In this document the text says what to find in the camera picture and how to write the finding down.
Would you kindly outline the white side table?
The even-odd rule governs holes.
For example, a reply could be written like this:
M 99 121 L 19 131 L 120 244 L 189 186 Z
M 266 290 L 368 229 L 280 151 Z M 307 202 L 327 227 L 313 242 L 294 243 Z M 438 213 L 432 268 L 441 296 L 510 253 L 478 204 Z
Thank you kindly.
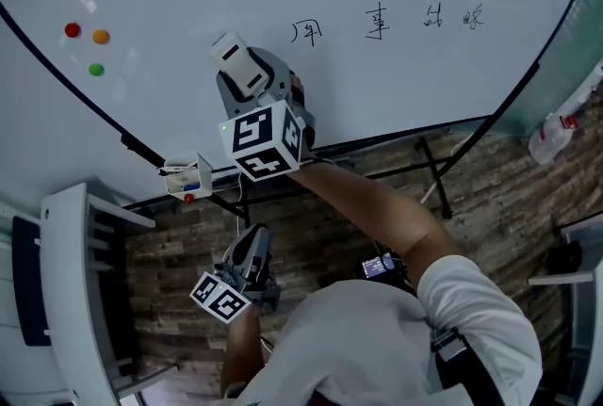
M 571 334 L 568 391 L 560 406 L 603 406 L 603 210 L 558 228 L 562 252 L 576 242 L 581 262 L 575 271 L 528 278 L 530 286 L 567 285 Z

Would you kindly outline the white marker holder box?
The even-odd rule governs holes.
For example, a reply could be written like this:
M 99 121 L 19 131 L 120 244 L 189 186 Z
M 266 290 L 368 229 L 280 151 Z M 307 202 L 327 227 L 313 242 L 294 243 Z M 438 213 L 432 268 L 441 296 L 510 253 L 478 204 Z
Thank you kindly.
M 213 193 L 212 169 L 199 154 L 189 154 L 171 158 L 166 160 L 164 165 L 187 165 L 192 162 L 198 164 L 198 167 L 194 170 L 175 174 L 161 174 L 167 193 L 182 202 L 184 201 L 186 194 L 193 194 L 196 201 L 207 198 Z M 201 188 L 188 192 L 183 191 L 185 185 L 195 183 L 200 183 Z

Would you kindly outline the person's right hand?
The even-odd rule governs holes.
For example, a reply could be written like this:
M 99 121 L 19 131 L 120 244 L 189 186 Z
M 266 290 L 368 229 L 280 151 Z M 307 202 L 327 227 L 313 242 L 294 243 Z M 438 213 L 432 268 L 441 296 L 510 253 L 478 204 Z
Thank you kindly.
M 289 71 L 290 100 L 289 107 L 295 116 L 300 116 L 305 110 L 305 93 L 300 78 L 293 71 Z

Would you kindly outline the white stick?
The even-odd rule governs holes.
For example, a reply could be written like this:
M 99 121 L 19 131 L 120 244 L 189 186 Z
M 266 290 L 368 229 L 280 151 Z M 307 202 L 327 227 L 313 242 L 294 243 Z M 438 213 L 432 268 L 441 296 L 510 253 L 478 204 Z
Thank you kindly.
M 473 137 L 473 133 L 466 136 L 462 141 L 458 142 L 456 145 L 454 145 L 448 154 L 448 158 L 452 158 L 472 137 Z M 427 149 L 428 149 L 428 145 L 420 145 L 419 149 L 423 149 L 425 151 L 425 155 L 427 156 Z M 437 185 L 437 180 L 435 179 L 436 176 L 436 172 L 438 171 L 437 166 L 436 166 L 436 171 L 432 172 L 432 175 L 434 177 L 432 184 L 430 185 L 430 187 L 427 189 L 427 191 L 425 192 L 425 194 L 423 195 L 423 197 L 420 199 L 420 203 L 421 204 L 425 204 L 425 202 L 431 197 L 432 193 L 437 189 L 438 185 Z

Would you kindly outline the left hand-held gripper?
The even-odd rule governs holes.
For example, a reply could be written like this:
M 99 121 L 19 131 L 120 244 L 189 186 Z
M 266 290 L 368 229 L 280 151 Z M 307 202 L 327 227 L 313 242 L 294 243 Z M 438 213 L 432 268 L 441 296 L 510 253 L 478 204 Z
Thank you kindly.
M 206 271 L 189 296 L 208 314 L 230 324 L 251 305 L 277 308 L 282 288 L 267 271 L 271 238 L 263 223 L 245 229 L 231 244 L 223 261 Z

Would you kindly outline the white whiteboard eraser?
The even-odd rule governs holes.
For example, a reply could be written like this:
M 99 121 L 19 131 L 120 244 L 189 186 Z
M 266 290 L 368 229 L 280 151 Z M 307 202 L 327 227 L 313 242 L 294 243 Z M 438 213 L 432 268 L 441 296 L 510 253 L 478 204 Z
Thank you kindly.
M 236 33 L 223 34 L 212 45 L 210 56 L 245 98 L 252 96 L 269 81 L 268 74 L 252 58 L 248 47 Z

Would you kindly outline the clear plastic bottle red label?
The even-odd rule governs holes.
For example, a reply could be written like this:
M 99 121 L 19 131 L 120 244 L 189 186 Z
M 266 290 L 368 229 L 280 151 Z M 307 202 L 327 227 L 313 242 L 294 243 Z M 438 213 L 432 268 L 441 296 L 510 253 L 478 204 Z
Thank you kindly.
M 531 135 L 529 152 L 539 164 L 553 161 L 571 141 L 578 122 L 573 115 L 551 115 Z

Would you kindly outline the person's right forearm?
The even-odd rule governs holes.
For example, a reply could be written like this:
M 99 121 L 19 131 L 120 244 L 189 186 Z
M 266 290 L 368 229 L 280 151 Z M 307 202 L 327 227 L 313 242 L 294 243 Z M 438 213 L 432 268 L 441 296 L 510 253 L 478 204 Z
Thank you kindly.
M 437 260 L 462 253 L 431 211 L 392 187 L 328 162 L 305 165 L 289 177 L 397 253 L 413 284 Z

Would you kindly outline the person's left forearm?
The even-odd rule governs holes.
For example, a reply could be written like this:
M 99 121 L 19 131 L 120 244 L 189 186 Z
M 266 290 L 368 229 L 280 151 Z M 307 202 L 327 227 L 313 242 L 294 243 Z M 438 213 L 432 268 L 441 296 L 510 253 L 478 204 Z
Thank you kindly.
M 250 382 L 264 367 L 260 328 L 261 308 L 247 307 L 228 326 L 225 356 L 220 374 L 220 394 L 229 386 Z

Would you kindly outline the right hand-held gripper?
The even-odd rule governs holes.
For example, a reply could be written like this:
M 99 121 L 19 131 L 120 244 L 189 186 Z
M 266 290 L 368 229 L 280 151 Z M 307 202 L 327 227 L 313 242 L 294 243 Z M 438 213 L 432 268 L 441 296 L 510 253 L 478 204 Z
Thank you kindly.
M 219 71 L 216 82 L 228 119 L 219 124 L 226 155 L 238 170 L 254 182 L 296 171 L 300 168 L 302 149 L 315 141 L 316 120 L 305 109 L 295 116 L 289 107 L 294 73 L 270 51 L 249 47 L 255 63 L 268 81 L 255 91 L 256 79 L 243 89 L 225 72 Z

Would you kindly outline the black device with screen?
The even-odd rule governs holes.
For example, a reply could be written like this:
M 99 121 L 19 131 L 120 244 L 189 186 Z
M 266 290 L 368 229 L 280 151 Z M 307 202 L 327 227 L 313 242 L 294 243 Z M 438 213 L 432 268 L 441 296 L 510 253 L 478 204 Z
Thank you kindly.
M 408 268 L 401 257 L 386 249 L 375 256 L 363 257 L 358 266 L 358 278 L 374 283 L 386 284 L 416 296 Z

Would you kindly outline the white shelf unit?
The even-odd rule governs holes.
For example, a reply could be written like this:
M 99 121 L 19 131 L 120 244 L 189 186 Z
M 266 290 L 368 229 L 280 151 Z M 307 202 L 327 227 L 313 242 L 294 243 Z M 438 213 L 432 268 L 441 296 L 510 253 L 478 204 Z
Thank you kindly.
M 113 254 L 125 223 L 155 221 L 90 193 L 86 184 L 43 199 L 39 217 L 0 202 L 0 404 L 139 406 L 177 372 L 130 373 L 106 317 L 118 295 Z

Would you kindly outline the black object on table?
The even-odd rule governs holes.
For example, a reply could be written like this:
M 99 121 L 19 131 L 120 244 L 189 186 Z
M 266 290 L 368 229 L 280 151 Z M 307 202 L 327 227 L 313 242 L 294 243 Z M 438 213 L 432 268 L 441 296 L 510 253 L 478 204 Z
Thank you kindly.
M 549 274 L 569 274 L 579 270 L 582 263 L 582 247 L 577 240 L 553 248 L 547 255 Z

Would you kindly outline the person's white t-shirt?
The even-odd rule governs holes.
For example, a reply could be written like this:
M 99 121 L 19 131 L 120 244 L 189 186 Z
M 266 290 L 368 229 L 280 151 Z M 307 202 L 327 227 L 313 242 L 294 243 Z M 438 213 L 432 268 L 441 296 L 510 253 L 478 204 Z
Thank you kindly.
M 351 280 L 308 297 L 283 327 L 264 368 L 233 406 L 473 406 L 444 388 L 432 334 L 455 330 L 476 352 L 505 406 L 530 406 L 542 377 L 536 333 L 521 309 L 471 260 L 441 258 L 415 294 Z

